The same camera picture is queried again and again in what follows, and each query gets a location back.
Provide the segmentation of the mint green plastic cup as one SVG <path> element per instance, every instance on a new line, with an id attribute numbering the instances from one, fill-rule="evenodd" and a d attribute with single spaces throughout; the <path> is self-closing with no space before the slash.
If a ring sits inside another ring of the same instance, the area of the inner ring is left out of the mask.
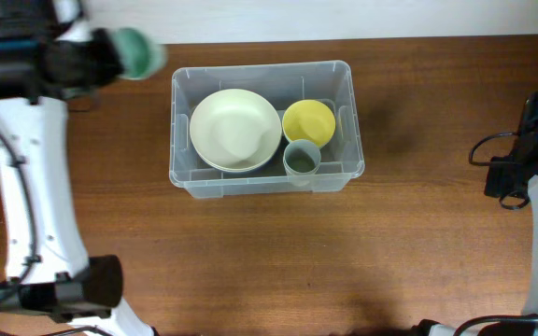
<path id="1" fill-rule="evenodd" d="M 120 28 L 111 33 L 122 70 L 120 77 L 144 80 L 162 70 L 167 62 L 165 46 L 135 28 Z"/>

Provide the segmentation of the beige plastic plate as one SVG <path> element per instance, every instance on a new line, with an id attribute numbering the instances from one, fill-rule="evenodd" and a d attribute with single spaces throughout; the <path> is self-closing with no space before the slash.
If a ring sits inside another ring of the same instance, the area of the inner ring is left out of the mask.
<path id="1" fill-rule="evenodd" d="M 226 89 L 208 95 L 191 115 L 190 138 L 197 154 L 261 160 L 274 155 L 282 138 L 275 108 L 253 91 Z"/>
<path id="2" fill-rule="evenodd" d="M 212 168 L 218 169 L 222 172 L 235 174 L 243 174 L 258 170 L 265 166 L 274 157 L 275 156 L 272 155 L 261 160 L 256 160 L 252 158 L 241 159 L 236 157 L 227 157 L 218 161 L 213 161 L 203 155 L 200 155 L 200 159 Z"/>

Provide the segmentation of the yellow plastic bowl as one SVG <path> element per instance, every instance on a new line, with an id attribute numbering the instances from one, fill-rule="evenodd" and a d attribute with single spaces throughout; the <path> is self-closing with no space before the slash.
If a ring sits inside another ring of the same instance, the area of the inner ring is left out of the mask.
<path id="1" fill-rule="evenodd" d="M 332 110 L 318 100 L 301 100 L 289 106 L 282 118 L 284 136 L 289 142 L 308 140 L 317 147 L 327 145 L 335 134 Z"/>

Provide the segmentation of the grey plastic cup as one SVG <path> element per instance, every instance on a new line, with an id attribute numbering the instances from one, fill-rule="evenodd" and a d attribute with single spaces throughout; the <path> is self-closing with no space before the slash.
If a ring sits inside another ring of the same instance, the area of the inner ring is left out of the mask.
<path id="1" fill-rule="evenodd" d="M 309 140 L 295 140 L 284 149 L 283 164 L 287 175 L 315 174 L 320 163 L 320 148 Z"/>

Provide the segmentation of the cream plastic cup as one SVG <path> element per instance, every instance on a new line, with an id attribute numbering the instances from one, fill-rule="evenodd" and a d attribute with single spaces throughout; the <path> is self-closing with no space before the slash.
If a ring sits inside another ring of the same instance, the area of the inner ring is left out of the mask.
<path id="1" fill-rule="evenodd" d="M 314 174 L 293 174 L 288 175 L 289 182 L 294 187 L 305 187 L 311 184 L 311 182 L 314 180 L 315 175 Z"/>

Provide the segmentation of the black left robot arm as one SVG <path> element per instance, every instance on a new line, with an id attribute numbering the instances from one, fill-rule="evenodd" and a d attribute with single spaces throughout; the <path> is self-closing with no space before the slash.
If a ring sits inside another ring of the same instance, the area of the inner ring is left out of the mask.
<path id="1" fill-rule="evenodd" d="M 163 48 L 135 29 L 92 28 L 81 1 L 0 2 L 0 313 L 44 315 L 68 335 L 154 333 L 124 299 L 118 257 L 92 257 L 81 240 L 66 126 L 70 100 L 164 63 Z"/>

